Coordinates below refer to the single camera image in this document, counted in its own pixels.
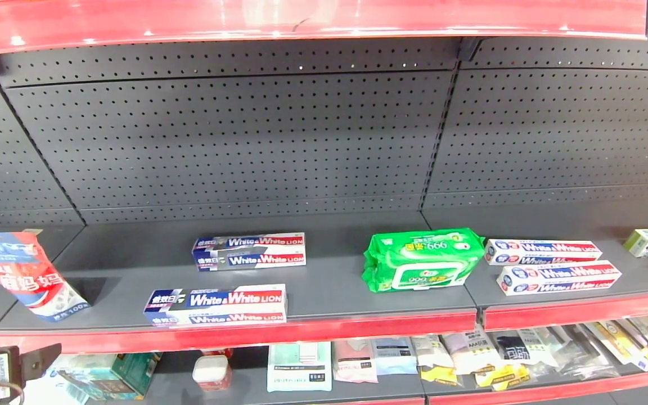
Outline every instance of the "lower shelf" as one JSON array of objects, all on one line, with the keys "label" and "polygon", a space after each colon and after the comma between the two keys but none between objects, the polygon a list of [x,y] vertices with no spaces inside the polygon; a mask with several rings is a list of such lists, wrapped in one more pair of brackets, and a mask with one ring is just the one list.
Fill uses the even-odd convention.
[{"label": "lower shelf", "polygon": [[[108,402],[112,405],[139,404],[188,405],[644,405],[646,402],[620,402],[627,393],[648,390],[648,372],[633,367],[620,367],[622,377],[578,381],[560,376],[547,376],[530,386],[502,392],[476,387],[473,377],[463,377],[463,387],[425,382],[418,375],[383,375],[378,384],[352,384],[335,381],[331,392],[267,392],[267,347],[241,348],[231,359],[232,384],[227,390],[202,392],[191,378],[191,370],[199,351],[165,353],[156,369],[145,400]],[[637,398],[646,398],[636,394]]]}]

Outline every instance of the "white wipes lid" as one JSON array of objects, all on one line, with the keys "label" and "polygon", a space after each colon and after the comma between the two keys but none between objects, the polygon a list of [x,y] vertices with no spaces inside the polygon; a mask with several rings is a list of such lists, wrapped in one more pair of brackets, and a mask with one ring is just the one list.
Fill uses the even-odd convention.
[{"label": "white wipes lid", "polygon": [[229,360],[226,356],[202,356],[193,365],[191,377],[198,383],[221,381],[227,374]]}]

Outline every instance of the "wet wipes package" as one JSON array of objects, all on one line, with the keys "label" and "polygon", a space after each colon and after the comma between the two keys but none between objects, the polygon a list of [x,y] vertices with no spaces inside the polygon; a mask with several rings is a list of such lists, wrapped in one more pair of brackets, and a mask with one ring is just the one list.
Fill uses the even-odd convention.
[{"label": "wet wipes package", "polygon": [[200,272],[304,266],[304,233],[214,236],[196,240],[191,255]]},{"label": "wet wipes package", "polygon": [[489,239],[484,259],[489,264],[555,264],[591,262],[601,257],[592,241]]},{"label": "wet wipes package", "polygon": [[0,232],[0,284],[46,321],[89,307],[54,269],[34,233]]},{"label": "wet wipes package", "polygon": [[559,293],[612,287],[622,273],[609,260],[504,266],[497,283],[506,295]]},{"label": "wet wipes package", "polygon": [[256,325],[286,322],[284,284],[229,290],[155,290],[144,308],[154,326]]},{"label": "wet wipes package", "polygon": [[418,374],[416,353],[408,337],[371,339],[376,374]]},{"label": "wet wipes package", "polygon": [[364,252],[362,279],[375,293],[462,285],[483,254],[468,228],[378,233]]}]

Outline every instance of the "red and white toothpaste box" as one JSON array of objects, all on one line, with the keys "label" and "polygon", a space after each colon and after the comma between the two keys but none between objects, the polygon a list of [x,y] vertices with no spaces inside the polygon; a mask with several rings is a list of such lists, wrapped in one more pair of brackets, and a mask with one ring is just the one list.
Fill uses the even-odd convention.
[{"label": "red and white toothpaste box", "polygon": [[497,283],[506,295],[609,288],[622,276],[609,260],[586,263],[504,266]]},{"label": "red and white toothpaste box", "polygon": [[592,241],[489,239],[484,260],[497,266],[591,262],[601,257]]},{"label": "red and white toothpaste box", "polygon": [[232,289],[155,290],[144,307],[154,326],[233,326],[286,322],[284,284],[241,285]]},{"label": "red and white toothpaste box", "polygon": [[191,255],[200,272],[304,266],[307,263],[303,232],[199,238]]}]

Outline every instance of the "red shelf edge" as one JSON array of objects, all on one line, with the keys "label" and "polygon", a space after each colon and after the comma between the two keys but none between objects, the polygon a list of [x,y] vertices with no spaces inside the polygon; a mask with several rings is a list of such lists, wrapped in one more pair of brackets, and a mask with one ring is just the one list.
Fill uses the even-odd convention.
[{"label": "red shelf edge", "polygon": [[476,310],[420,313],[409,316],[343,318],[322,321],[289,321],[274,325],[199,328],[151,328],[138,330],[0,331],[0,346],[19,346],[21,351],[61,343],[62,353],[172,352],[292,343],[331,341],[373,336],[411,336],[428,333],[471,331]]},{"label": "red shelf edge", "polygon": [[534,389],[514,389],[480,394],[441,395],[429,397],[429,405],[509,405],[512,403],[546,402],[582,395],[602,394],[616,390],[648,386],[648,372],[571,384],[551,385]]},{"label": "red shelf edge", "polygon": [[242,39],[537,35],[646,39],[641,0],[0,0],[0,53]]},{"label": "red shelf edge", "polygon": [[648,315],[648,294],[612,299],[562,300],[545,305],[498,305],[484,310],[487,331],[568,325]]}]

